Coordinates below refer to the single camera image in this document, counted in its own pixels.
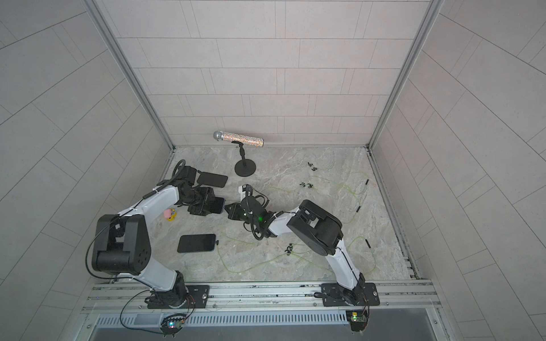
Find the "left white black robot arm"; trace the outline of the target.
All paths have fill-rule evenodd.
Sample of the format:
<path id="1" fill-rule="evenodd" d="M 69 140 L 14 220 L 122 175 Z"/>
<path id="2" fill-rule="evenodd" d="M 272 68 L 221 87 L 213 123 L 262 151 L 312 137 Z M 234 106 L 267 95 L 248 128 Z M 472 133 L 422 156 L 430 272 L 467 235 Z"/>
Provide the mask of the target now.
<path id="1" fill-rule="evenodd" d="M 186 206 L 192 215 L 220 214 L 225 200 L 217 197 L 208 184 L 196 184 L 203 173 L 176 164 L 169 180 L 162 180 L 142 199 L 115 215 L 97 221 L 96 235 L 85 255 L 85 267 L 91 276 L 103 272 L 107 279 L 132 279 L 149 287 L 149 309 L 203 308 L 208 286 L 187 287 L 183 274 L 165 267 L 152 256 L 148 224 L 165 210 Z"/>

